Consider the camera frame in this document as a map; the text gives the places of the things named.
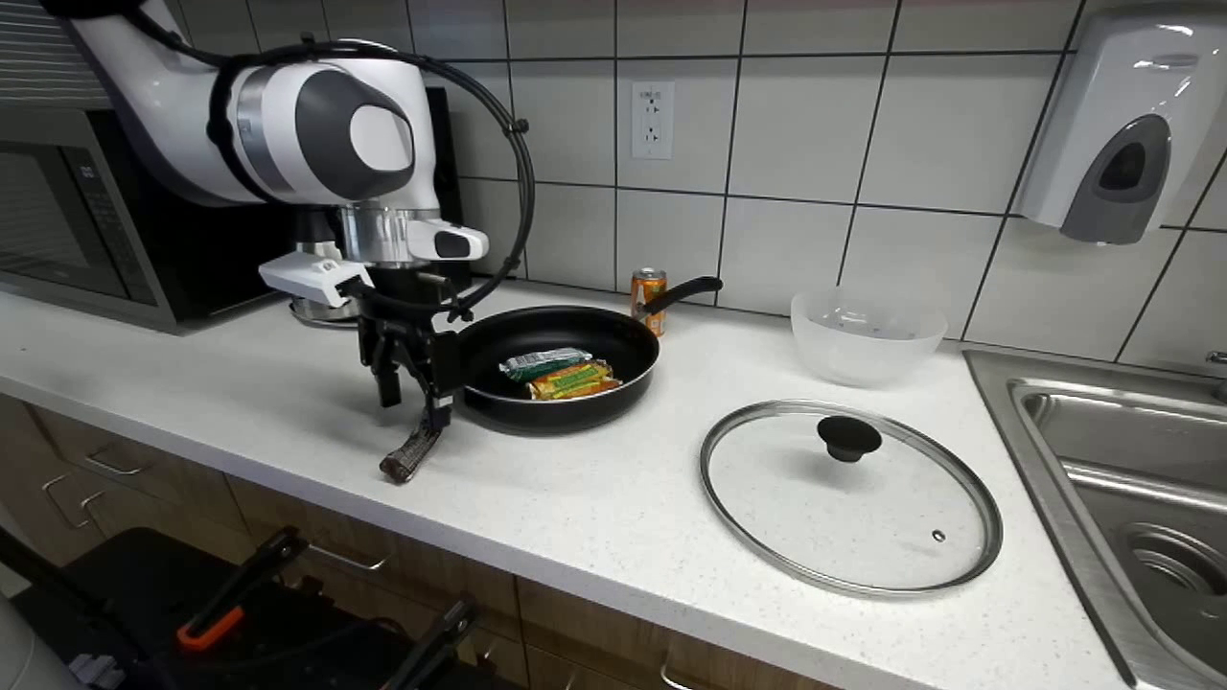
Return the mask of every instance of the frying pan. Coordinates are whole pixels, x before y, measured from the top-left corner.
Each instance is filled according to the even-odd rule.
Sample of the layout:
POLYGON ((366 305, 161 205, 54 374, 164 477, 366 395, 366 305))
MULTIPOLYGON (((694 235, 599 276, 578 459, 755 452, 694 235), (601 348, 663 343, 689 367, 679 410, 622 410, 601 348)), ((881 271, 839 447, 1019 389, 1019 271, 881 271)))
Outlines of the frying pan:
MULTIPOLYGON (((686 281, 656 294, 646 312, 660 316, 686 294, 720 286, 717 276, 686 281)), ((647 391, 656 357, 660 343, 646 323, 599 305, 530 305, 462 328, 463 403, 519 428, 586 428, 616 419, 647 391), (622 383, 586 400, 530 400, 526 383, 503 374, 498 363, 540 348, 586 348, 610 360, 622 383)))

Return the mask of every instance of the white countertop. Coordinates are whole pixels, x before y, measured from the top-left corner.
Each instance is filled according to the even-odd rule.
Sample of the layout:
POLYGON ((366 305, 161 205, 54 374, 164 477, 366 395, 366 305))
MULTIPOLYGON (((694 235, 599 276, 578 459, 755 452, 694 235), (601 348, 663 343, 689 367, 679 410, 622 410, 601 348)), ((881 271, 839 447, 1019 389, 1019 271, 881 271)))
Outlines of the white countertop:
MULTIPOLYGON (((503 286, 481 316, 576 299, 610 302, 503 286)), ((354 335, 265 305, 169 337, 18 294, 0 294, 0 323, 4 395, 775 667, 836 685, 1124 685, 958 353, 896 389, 848 391, 801 372, 781 318, 679 305, 625 419, 573 437, 457 419, 392 486, 377 459, 411 435, 416 391, 380 410, 354 335), (1002 506, 999 562, 926 603, 830 593, 766 566, 698 486, 705 428, 763 400, 876 410, 948 443, 1002 506)))

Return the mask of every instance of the plastic container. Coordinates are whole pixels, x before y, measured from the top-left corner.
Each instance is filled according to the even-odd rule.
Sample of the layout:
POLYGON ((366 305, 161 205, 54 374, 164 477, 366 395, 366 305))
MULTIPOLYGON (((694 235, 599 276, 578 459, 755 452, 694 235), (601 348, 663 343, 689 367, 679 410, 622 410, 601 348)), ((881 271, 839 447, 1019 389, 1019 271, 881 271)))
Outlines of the plastic container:
POLYGON ((948 318, 852 291, 797 291, 792 299, 797 357, 821 380, 885 389, 926 363, 948 318))

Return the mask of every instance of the electrical outlet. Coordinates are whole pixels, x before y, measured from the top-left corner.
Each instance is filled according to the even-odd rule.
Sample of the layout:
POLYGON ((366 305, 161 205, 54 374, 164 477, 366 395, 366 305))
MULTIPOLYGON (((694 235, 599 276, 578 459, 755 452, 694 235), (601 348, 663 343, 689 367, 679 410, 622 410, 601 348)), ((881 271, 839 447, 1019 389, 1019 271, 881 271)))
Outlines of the electrical outlet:
POLYGON ((675 157, 675 86, 671 82, 628 86, 628 152, 675 157))

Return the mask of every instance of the lid knob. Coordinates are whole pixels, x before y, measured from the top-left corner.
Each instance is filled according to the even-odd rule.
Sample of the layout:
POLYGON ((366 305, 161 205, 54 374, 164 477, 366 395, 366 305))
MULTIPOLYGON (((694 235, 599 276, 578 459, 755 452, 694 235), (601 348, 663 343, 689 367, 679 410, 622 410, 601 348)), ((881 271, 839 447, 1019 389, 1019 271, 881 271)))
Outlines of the lid knob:
POLYGON ((830 456, 839 465, 854 465, 858 456, 881 447, 881 435, 858 419, 824 419, 816 422, 816 437, 830 443, 830 456))

